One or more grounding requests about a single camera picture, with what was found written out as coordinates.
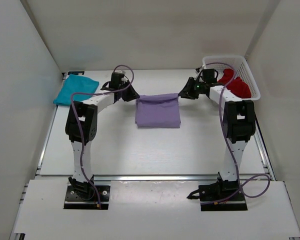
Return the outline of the teal t shirt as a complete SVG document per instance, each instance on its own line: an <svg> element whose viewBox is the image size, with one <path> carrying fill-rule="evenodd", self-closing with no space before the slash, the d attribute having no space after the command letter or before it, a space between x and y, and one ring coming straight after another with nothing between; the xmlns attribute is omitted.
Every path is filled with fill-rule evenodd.
<svg viewBox="0 0 300 240"><path fill-rule="evenodd" d="M70 74L64 81L64 84L53 103L57 106L70 106L73 93L93 94L99 87L99 82L89 77Z"/></svg>

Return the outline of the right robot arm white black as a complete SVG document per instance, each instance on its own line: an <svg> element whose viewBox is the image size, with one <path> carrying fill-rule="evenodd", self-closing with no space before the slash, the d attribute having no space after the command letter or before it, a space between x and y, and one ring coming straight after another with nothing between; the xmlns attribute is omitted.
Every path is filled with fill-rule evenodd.
<svg viewBox="0 0 300 240"><path fill-rule="evenodd" d="M196 68L195 71L196 76L188 78L178 96L196 100L199 95L206 95L218 104L226 150L223 169L213 186L216 197L226 200L239 189L238 169L244 149L256 131L254 103L236 96L223 83L219 83L219 73L215 69Z"/></svg>

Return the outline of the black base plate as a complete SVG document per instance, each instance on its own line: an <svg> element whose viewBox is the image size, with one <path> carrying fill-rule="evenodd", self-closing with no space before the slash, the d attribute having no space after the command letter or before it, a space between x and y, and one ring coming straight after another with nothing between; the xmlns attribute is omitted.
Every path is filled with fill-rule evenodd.
<svg viewBox="0 0 300 240"><path fill-rule="evenodd" d="M99 198L95 189L90 185L87 191L74 188L70 183L67 186L63 208L66 210L108 210L110 202L110 185L96 185Z"/></svg>
<svg viewBox="0 0 300 240"><path fill-rule="evenodd" d="M214 211L247 211L245 196L237 183L215 182L199 185L187 197L189 200L199 200L202 212Z"/></svg>

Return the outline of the red t shirt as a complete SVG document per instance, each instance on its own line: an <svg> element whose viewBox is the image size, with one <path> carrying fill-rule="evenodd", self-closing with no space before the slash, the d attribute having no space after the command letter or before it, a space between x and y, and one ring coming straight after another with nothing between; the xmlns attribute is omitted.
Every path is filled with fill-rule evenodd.
<svg viewBox="0 0 300 240"><path fill-rule="evenodd" d="M218 82L222 85L226 85L233 76L234 71L230 68L226 68L223 70L223 76ZM239 76L235 77L226 88L239 98L249 99L252 97L249 86L243 82Z"/></svg>

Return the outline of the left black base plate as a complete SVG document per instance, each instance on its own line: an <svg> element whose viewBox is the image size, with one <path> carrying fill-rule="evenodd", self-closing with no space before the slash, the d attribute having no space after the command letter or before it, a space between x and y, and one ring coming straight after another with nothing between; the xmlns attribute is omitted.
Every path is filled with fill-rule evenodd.
<svg viewBox="0 0 300 240"><path fill-rule="evenodd" d="M110 185L96 185L99 198L95 189L90 185L87 191L74 188L70 183L67 186L63 208L66 210L108 210L110 202Z"/></svg>

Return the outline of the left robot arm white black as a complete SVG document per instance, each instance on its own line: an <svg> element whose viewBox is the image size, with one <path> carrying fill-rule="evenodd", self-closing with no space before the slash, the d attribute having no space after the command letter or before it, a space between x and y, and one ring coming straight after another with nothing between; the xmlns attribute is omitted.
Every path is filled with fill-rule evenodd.
<svg viewBox="0 0 300 240"><path fill-rule="evenodd" d="M97 135L98 114L119 100L138 99L140 96L132 82L123 71L114 71L100 92L75 92L70 97L65 133L73 150L74 173L68 180L73 191L84 201L101 201L91 165L91 145Z"/></svg>

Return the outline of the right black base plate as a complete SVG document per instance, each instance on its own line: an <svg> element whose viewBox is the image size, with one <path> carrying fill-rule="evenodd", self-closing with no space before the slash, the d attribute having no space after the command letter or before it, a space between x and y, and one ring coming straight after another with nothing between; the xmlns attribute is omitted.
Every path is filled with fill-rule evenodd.
<svg viewBox="0 0 300 240"><path fill-rule="evenodd" d="M215 182L199 185L187 197L189 200L199 200L202 212L214 211L247 211L245 196L237 183Z"/></svg>

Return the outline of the lavender t shirt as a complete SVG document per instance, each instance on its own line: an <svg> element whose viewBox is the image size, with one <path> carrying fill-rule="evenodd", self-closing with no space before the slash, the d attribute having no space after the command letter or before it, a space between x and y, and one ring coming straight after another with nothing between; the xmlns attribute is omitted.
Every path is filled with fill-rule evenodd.
<svg viewBox="0 0 300 240"><path fill-rule="evenodd" d="M181 126L177 93L141 95L135 101L138 128L178 129Z"/></svg>

